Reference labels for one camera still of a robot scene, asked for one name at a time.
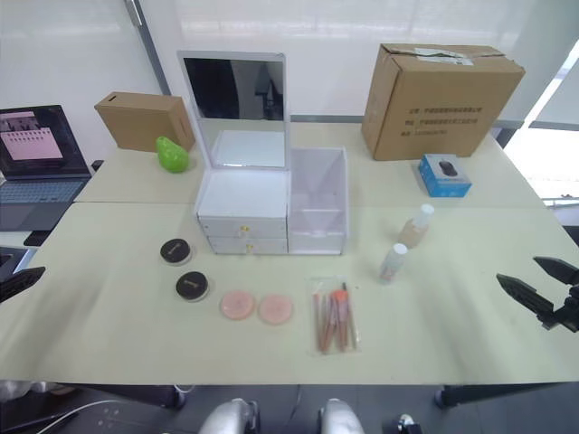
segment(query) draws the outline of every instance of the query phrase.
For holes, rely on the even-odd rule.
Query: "large cardboard box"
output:
[[[376,160],[470,156],[524,74],[488,46],[382,44],[362,134]]]
[[[181,97],[112,92],[94,108],[123,149],[156,152],[159,136],[170,138],[187,151],[195,143]]]

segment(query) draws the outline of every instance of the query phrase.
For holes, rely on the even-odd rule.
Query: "laptop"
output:
[[[0,231],[49,231],[90,172],[61,106],[0,109]]]

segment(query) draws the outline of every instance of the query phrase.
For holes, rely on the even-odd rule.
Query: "green toy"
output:
[[[189,154],[173,140],[160,136],[156,144],[159,164],[166,170],[178,174],[189,166]]]

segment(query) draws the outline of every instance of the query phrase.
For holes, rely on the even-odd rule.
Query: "laptop screen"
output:
[[[6,179],[89,174],[61,106],[0,109],[0,171]]]

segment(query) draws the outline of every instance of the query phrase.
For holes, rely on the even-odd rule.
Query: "bottle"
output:
[[[428,203],[423,204],[418,215],[404,225],[398,237],[398,242],[401,242],[408,249],[416,247],[426,231],[428,231],[428,225],[433,214],[434,207]]]
[[[396,243],[384,258],[384,262],[380,266],[380,279],[385,283],[390,283],[394,280],[395,274],[404,264],[408,249],[400,243]]]

